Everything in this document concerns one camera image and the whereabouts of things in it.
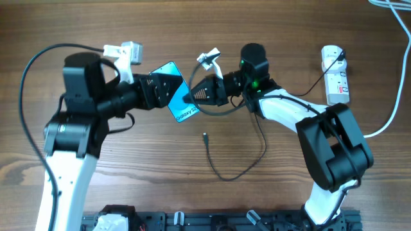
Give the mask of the Galaxy smartphone teal screen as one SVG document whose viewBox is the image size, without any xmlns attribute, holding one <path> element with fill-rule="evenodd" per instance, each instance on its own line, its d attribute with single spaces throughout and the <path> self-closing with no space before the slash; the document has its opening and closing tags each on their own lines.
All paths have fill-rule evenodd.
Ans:
<svg viewBox="0 0 411 231">
<path fill-rule="evenodd" d="M 168 104 L 168 108 L 172 116 L 175 118 L 176 122 L 181 123 L 189 117 L 199 113 L 199 109 L 194 104 L 185 103 L 183 100 L 183 97 L 189 92 L 189 89 L 175 62 L 170 61 L 155 69 L 151 73 L 178 76 L 182 80 L 182 83 L 180 84 L 179 88 L 176 90 L 170 103 Z"/>
</svg>

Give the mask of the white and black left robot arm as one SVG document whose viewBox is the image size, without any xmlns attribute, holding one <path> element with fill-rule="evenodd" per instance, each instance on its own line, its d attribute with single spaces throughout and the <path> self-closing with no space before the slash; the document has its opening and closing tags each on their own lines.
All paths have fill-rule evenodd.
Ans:
<svg viewBox="0 0 411 231">
<path fill-rule="evenodd" d="M 169 105 L 184 79 L 161 67 L 133 74 L 133 83 L 106 82 L 102 66 L 111 62 L 91 52 L 64 60 L 66 111 L 58 111 L 44 128 L 46 173 L 36 230 L 79 230 L 87 190 L 96 170 L 109 119 L 131 109 Z"/>
</svg>

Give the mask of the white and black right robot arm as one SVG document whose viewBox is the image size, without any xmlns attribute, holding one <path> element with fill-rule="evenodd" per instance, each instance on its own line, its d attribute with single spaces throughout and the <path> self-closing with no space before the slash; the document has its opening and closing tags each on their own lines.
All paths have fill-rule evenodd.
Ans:
<svg viewBox="0 0 411 231">
<path fill-rule="evenodd" d="M 183 97 L 210 116 L 225 112 L 205 110 L 205 105 L 222 106 L 241 96 L 242 107 L 256 117 L 276 121 L 299 138 L 304 161 L 314 184 L 303 205 L 306 220 L 314 230 L 327 229 L 340 214 L 348 191 L 362 184 L 362 176 L 374 163 L 373 155 L 353 113 L 346 104 L 318 105 L 300 99 L 278 85 L 269 74 L 269 62 L 261 44 L 241 49 L 239 70 L 222 74 L 216 63 L 217 48 L 202 53 L 197 67 L 214 70 Z"/>
</svg>

